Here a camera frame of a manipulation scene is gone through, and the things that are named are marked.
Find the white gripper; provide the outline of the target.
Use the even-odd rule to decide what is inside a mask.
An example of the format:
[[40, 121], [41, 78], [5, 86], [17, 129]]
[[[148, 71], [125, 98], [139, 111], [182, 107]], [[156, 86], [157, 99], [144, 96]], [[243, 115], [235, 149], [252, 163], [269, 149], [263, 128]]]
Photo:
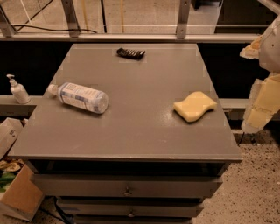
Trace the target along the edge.
[[241, 129], [254, 134], [280, 110], [280, 15], [262, 36], [241, 50], [240, 56], [249, 60], [259, 58], [260, 67], [271, 72], [265, 80], [256, 79], [250, 90]]

